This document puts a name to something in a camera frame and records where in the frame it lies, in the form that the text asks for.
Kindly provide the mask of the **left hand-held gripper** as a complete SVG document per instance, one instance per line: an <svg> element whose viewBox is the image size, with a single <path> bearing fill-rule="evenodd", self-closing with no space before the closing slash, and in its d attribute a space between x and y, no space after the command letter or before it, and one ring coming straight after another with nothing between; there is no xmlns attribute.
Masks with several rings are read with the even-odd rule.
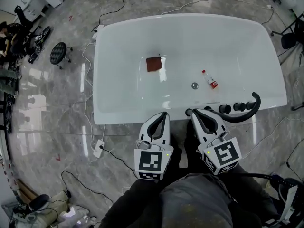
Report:
<svg viewBox="0 0 304 228"><path fill-rule="evenodd" d="M174 151L172 146L167 145L170 136L170 116L167 112L158 113L143 123L134 149L134 172L138 179L163 179Z"/></svg>

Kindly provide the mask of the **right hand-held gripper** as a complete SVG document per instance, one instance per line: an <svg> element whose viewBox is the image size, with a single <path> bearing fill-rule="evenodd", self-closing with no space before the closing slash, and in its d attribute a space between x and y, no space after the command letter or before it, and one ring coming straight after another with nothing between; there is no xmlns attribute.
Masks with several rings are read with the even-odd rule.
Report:
<svg viewBox="0 0 304 228"><path fill-rule="evenodd" d="M234 168L242 156L237 138L232 137L229 131L224 131L226 128L222 118L207 110L194 109L191 120L201 143L198 151L211 172L218 175ZM218 131L224 132L213 140L213 134Z"/></svg>

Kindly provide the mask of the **person's left forearm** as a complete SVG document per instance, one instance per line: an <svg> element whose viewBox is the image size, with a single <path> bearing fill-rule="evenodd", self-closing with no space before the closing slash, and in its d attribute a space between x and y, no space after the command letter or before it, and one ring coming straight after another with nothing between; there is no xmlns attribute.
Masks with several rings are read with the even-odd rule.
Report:
<svg viewBox="0 0 304 228"><path fill-rule="evenodd" d="M163 181L136 180L108 210L98 228L161 228Z"/></svg>

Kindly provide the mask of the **person's right forearm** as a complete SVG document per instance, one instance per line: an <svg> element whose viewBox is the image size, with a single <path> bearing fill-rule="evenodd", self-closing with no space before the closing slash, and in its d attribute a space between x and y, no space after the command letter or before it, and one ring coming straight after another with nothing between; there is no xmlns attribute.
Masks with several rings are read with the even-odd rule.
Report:
<svg viewBox="0 0 304 228"><path fill-rule="evenodd" d="M235 168L218 175L230 195L246 211L257 215L262 223L278 220L280 215L268 193L253 178L244 176L247 172L238 164Z"/></svg>

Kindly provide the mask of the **white bathtub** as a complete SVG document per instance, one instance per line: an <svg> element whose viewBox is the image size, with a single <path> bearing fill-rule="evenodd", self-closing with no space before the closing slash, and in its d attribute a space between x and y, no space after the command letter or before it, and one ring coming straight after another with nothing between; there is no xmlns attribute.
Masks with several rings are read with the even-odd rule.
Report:
<svg viewBox="0 0 304 228"><path fill-rule="evenodd" d="M162 69L147 72L146 58L161 55ZM202 70L218 86L212 89ZM191 88L193 82L198 89ZM260 109L287 104L276 50L259 23L214 14L170 14L126 20L96 37L93 104L97 125L143 123L167 112L253 102Z"/></svg>

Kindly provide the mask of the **black curved faucet spout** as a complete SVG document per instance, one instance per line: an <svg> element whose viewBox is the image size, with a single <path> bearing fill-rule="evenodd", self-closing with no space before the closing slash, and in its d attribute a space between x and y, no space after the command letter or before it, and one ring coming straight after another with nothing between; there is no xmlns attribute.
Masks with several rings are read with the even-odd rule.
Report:
<svg viewBox="0 0 304 228"><path fill-rule="evenodd" d="M254 104L254 107L249 112L247 112L246 114L240 115L240 116L237 116L237 117L231 117L231 116L228 116L226 114L216 112L210 107L205 107L204 109L220 116L224 121L229 122L229 123L244 122L244 121L250 119L252 116L254 116L258 112L258 110L260 108L260 105L261 105L261 98L260 98L259 94L257 94L256 92L253 92L252 96L256 100L256 102Z"/></svg>

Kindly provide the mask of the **person's left leg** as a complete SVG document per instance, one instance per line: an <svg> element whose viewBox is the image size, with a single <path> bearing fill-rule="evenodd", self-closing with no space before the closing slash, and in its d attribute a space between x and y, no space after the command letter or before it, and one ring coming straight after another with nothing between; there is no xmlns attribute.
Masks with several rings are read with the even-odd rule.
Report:
<svg viewBox="0 0 304 228"><path fill-rule="evenodd" d="M171 160L170 160L169 166L171 169L175 170L180 167L182 149L178 147L177 140L173 136L173 134L171 134L170 137L171 137L170 146L173 147L173 153L171 155Z"/></svg>

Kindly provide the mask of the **clear plastic bottle red label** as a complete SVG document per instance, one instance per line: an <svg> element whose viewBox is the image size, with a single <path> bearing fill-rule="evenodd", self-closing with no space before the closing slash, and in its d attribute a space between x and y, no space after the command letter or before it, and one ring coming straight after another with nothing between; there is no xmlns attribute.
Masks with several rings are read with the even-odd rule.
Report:
<svg viewBox="0 0 304 228"><path fill-rule="evenodd" d="M203 74L206 82L209 84L209 86L212 89L215 89L218 86L218 83L216 82L216 80L211 75L209 75L206 70L202 70L202 74Z"/></svg>

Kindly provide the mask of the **white power strip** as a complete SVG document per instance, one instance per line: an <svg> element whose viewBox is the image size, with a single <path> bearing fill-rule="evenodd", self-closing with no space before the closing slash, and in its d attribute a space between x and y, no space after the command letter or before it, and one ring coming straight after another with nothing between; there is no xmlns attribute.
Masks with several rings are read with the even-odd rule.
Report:
<svg viewBox="0 0 304 228"><path fill-rule="evenodd" d="M93 30L93 36L92 39L96 39L97 37L97 33L104 27L104 25L98 25L98 27L96 29Z"/></svg>
<svg viewBox="0 0 304 228"><path fill-rule="evenodd" d="M101 157L102 151L104 150L104 145L105 145L104 141L102 141L100 139L97 141L96 146L95 146L94 151L93 151L93 155L96 158Z"/></svg>

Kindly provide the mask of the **red-brown cloth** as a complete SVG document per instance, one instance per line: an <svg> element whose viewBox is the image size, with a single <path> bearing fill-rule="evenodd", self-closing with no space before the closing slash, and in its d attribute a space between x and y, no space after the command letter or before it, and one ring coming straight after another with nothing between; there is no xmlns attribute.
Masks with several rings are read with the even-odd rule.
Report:
<svg viewBox="0 0 304 228"><path fill-rule="evenodd" d="M161 55L146 58L147 72L155 72L162 69Z"/></svg>

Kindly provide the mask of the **person's grey shirt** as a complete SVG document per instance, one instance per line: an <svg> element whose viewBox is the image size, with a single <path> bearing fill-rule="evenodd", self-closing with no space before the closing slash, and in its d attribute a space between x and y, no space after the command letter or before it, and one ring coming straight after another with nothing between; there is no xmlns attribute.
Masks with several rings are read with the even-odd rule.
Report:
<svg viewBox="0 0 304 228"><path fill-rule="evenodd" d="M211 174L188 174L160 193L162 228L233 228L226 186Z"/></svg>

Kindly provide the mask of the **white paper sheet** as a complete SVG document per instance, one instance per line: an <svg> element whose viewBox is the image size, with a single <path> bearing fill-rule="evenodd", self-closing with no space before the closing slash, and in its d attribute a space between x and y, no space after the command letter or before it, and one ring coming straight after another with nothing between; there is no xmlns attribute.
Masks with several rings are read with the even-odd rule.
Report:
<svg viewBox="0 0 304 228"><path fill-rule="evenodd" d="M291 188L288 189L288 192L287 192L287 197L286 199L283 198L283 195L282 195L282 192L280 189L279 190L279 197L284 201L285 203L285 207L284 207L284 210L282 212L282 215L279 219L279 222L282 222L283 220L285 220L289 210L291 209L291 206L292 206L292 203L294 201L294 198L295 198L295 195L296 195L296 192L297 192L297 189L298 189L298 186L293 186Z"/></svg>

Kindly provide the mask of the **black round stool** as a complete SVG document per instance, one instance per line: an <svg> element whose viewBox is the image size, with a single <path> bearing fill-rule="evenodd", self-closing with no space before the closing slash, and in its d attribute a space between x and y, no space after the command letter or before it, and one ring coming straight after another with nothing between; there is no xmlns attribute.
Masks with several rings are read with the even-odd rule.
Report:
<svg viewBox="0 0 304 228"><path fill-rule="evenodd" d="M56 65L59 67L60 70L62 70L62 66L61 66L61 62L63 60L66 60L68 63L71 63L71 59L67 57L67 51L72 52L74 49L72 47L68 47L66 45L66 43L64 42L59 42L57 43L51 53L50 53L50 57L49 57L49 61L51 64Z"/></svg>

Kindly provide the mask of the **black metal stand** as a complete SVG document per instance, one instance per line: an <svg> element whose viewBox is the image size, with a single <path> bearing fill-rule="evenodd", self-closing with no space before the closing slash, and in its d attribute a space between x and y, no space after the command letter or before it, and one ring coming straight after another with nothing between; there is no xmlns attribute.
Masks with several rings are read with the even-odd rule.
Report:
<svg viewBox="0 0 304 228"><path fill-rule="evenodd" d="M289 32L289 31L291 31L291 33L294 33L295 24L299 20L304 22L304 12L302 12L299 16L295 15L295 20L290 25L288 25L282 32L271 31L270 36L271 37L273 37L274 35L283 36L285 33Z"/></svg>

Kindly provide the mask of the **black office chair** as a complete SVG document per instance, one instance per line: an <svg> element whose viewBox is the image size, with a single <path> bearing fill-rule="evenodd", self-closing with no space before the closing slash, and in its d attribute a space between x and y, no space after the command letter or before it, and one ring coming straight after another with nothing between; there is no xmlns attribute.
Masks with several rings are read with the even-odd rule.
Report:
<svg viewBox="0 0 304 228"><path fill-rule="evenodd" d="M50 197L47 194L42 194L33 199L28 207L33 212L38 212L46 209L50 204Z"/></svg>

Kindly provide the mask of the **white desk with drawers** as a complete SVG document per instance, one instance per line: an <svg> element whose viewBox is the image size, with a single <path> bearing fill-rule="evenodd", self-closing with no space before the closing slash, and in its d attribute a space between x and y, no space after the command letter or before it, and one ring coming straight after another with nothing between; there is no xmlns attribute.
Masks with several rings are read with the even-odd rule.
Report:
<svg viewBox="0 0 304 228"><path fill-rule="evenodd" d="M28 0L23 5L23 12L28 20L34 21L39 16L46 17L45 13L43 12L43 9L47 6L48 4L45 0Z"/></svg>

